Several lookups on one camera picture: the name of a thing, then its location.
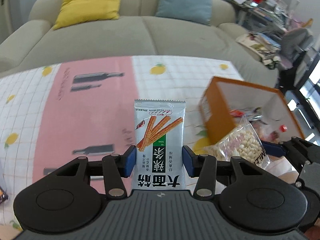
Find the teal blue cushion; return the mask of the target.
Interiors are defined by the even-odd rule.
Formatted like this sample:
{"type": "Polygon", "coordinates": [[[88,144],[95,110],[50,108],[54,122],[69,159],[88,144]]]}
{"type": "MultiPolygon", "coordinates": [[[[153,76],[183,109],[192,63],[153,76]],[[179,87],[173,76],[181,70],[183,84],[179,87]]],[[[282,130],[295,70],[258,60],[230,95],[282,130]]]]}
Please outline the teal blue cushion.
{"type": "Polygon", "coordinates": [[[210,24],[211,0],[158,0],[157,17],[210,24]]]}

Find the white candy Milini bag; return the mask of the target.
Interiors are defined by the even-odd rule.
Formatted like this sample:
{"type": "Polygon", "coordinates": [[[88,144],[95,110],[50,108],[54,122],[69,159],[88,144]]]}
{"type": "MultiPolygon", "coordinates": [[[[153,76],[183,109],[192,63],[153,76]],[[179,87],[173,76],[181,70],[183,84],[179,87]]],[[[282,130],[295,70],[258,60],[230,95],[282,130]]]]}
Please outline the white candy Milini bag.
{"type": "Polygon", "coordinates": [[[231,157],[241,157],[260,168],[271,163],[256,131],[246,117],[238,126],[215,145],[204,147],[205,154],[219,161],[230,161],[231,157]]]}

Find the red snack packet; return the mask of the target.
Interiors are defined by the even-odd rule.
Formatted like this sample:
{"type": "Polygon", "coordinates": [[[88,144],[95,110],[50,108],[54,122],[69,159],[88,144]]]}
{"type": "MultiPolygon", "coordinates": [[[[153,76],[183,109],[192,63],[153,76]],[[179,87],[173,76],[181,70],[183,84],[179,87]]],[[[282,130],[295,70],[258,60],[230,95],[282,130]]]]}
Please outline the red snack packet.
{"type": "Polygon", "coordinates": [[[233,118],[242,118],[246,112],[239,110],[239,109],[231,109],[229,111],[229,114],[233,117],[233,118]]]}

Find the orange cardboard box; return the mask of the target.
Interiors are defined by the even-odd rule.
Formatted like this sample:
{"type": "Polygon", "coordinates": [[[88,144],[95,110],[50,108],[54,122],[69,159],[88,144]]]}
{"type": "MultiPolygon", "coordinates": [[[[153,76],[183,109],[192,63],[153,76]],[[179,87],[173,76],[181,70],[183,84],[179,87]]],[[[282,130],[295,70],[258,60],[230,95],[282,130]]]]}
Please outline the orange cardboard box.
{"type": "Polygon", "coordinates": [[[262,115],[268,132],[281,125],[287,127],[287,131],[279,136],[281,141],[305,138],[283,94],[274,88],[215,76],[200,100],[199,109],[212,145],[236,128],[236,114],[248,115],[255,109],[262,115]]]}

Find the silver spicy stick packet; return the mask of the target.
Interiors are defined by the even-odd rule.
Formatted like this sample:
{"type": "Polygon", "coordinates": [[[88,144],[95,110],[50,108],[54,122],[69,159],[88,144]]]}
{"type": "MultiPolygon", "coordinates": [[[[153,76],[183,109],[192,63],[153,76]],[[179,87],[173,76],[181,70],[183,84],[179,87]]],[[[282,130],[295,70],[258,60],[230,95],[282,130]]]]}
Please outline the silver spicy stick packet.
{"type": "Polygon", "coordinates": [[[136,99],[133,190],[183,190],[185,101],[136,99]]]}

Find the cluttered bookshelf table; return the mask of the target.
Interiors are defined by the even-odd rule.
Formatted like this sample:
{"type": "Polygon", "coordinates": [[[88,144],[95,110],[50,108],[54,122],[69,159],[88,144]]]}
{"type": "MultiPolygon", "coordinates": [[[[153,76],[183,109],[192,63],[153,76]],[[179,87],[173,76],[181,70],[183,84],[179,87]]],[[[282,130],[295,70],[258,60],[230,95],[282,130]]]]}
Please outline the cluttered bookshelf table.
{"type": "Polygon", "coordinates": [[[226,0],[236,10],[236,23],[250,31],[283,35],[295,28],[311,28],[313,19],[303,22],[282,0],[226,0]]]}

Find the grey office chair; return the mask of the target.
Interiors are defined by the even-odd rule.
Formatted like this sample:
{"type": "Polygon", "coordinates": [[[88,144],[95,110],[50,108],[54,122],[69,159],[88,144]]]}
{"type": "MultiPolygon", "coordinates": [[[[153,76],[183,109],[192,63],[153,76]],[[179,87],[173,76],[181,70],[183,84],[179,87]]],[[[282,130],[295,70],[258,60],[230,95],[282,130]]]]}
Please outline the grey office chair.
{"type": "Polygon", "coordinates": [[[303,53],[314,43],[314,36],[306,28],[295,28],[283,35],[280,42],[279,70],[291,69],[303,53]]]}

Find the beige fabric sofa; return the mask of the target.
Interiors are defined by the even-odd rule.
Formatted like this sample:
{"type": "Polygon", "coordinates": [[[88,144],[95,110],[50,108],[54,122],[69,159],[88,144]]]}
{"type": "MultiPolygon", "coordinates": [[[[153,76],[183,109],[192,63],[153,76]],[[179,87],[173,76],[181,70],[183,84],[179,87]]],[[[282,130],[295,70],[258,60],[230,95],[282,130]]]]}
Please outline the beige fabric sofa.
{"type": "Polygon", "coordinates": [[[158,0],[121,0],[118,20],[54,30],[62,0],[37,0],[28,22],[1,44],[1,76],[102,57],[175,55],[229,61],[245,81],[274,87],[278,71],[265,67],[236,41],[245,30],[236,24],[233,6],[211,2],[210,25],[157,17],[158,0]]]}

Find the pink white lemon tablecloth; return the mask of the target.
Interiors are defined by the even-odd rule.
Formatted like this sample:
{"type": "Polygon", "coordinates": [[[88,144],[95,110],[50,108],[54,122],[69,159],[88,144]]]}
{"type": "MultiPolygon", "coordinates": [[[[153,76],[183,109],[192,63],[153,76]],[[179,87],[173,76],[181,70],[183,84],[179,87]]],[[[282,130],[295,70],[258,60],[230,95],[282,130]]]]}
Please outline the pink white lemon tablecloth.
{"type": "Polygon", "coordinates": [[[122,154],[135,141],[135,99],[186,103],[183,142],[209,144],[199,101],[214,76],[241,79],[231,62],[181,56],[107,57],[1,77],[1,224],[18,229],[17,194],[72,159],[122,154]]]}

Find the yellow cushion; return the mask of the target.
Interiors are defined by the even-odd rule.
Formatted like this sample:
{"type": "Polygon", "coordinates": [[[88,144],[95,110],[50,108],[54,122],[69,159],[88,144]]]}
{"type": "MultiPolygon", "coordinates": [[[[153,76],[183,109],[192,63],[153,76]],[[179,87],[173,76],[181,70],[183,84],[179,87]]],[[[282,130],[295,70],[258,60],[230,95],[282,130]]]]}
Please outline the yellow cushion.
{"type": "Polygon", "coordinates": [[[54,30],[85,22],[117,20],[120,0],[62,0],[54,30]]]}

